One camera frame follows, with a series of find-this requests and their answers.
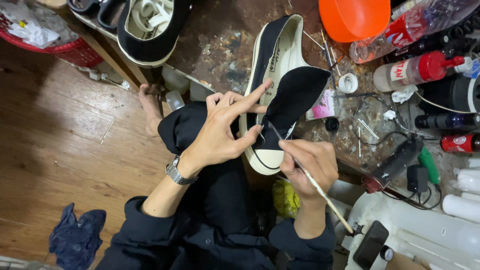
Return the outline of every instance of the wooden floor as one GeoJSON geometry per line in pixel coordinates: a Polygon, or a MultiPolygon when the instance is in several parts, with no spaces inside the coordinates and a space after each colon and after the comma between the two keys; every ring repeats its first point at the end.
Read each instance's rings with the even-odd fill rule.
{"type": "Polygon", "coordinates": [[[145,134],[136,93],[0,40],[0,256],[55,264],[48,236],[62,209],[104,209],[96,263],[173,155],[145,134]]]}

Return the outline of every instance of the black jacket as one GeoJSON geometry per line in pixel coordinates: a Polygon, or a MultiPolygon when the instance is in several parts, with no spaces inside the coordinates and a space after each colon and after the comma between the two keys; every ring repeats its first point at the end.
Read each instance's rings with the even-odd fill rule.
{"type": "Polygon", "coordinates": [[[266,250],[271,245],[294,258],[289,269],[330,269],[336,246],[327,214],[322,235],[300,239],[287,219],[273,228],[269,238],[248,234],[223,235],[217,229],[178,209],[169,218],[143,214],[146,197],[125,204],[126,221],[115,234],[97,270],[128,269],[275,269],[266,250]]]}

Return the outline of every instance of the shoelace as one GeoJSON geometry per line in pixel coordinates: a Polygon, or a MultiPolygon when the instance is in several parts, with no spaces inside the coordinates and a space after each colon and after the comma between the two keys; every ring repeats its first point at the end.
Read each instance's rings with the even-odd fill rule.
{"type": "Polygon", "coordinates": [[[153,31],[153,29],[164,23],[170,22],[173,12],[173,1],[169,0],[141,0],[135,3],[132,9],[132,17],[138,28],[144,32],[153,31]],[[142,18],[148,18],[148,25],[142,23],[142,18]]]}

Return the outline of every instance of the green tool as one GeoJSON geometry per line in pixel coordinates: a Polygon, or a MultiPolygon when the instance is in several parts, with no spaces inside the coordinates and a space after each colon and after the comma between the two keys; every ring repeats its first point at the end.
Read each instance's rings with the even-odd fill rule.
{"type": "Polygon", "coordinates": [[[432,154],[430,153],[425,146],[422,148],[418,160],[421,165],[425,166],[428,169],[428,178],[432,184],[440,183],[440,174],[438,173],[437,166],[433,161],[432,154]]]}

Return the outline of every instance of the paint-stained table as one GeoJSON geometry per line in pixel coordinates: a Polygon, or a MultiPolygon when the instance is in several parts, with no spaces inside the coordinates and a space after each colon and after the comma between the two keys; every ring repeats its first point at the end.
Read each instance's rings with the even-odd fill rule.
{"type": "MultiPolygon", "coordinates": [[[[322,23],[315,0],[206,0],[198,2],[189,18],[177,47],[167,64],[183,73],[198,79],[218,92],[232,90],[244,93],[248,84],[252,51],[257,34],[262,27],[281,16],[298,13],[304,18],[304,31],[320,44],[322,23]]],[[[376,91],[373,86],[373,72],[381,64],[380,60],[356,65],[348,57],[349,44],[328,41],[336,57],[345,55],[338,64],[340,73],[353,73],[358,77],[357,93],[376,91]]],[[[306,35],[303,35],[302,54],[312,66],[327,68],[324,51],[306,35]]],[[[334,72],[338,82],[338,71],[334,72]]],[[[390,95],[380,97],[391,103],[390,95]]],[[[324,120],[305,121],[302,117],[294,134],[312,141],[328,141],[336,147],[336,156],[341,171],[347,174],[368,174],[392,154],[404,140],[394,135],[377,147],[361,146],[353,132],[358,131],[358,120],[352,121],[352,114],[362,98],[341,100],[340,128],[332,134],[324,127],[324,120]]],[[[369,99],[365,108],[358,114],[382,138],[389,131],[397,129],[392,121],[385,121],[383,113],[387,109],[380,102],[369,99]]],[[[362,128],[364,140],[375,142],[371,134],[362,128]]],[[[436,157],[437,166],[443,179],[453,179],[453,168],[465,166],[465,159],[454,159],[443,153],[438,143],[428,143],[428,148],[436,157]]],[[[402,193],[406,187],[405,175],[400,176],[392,187],[402,193]]]]}

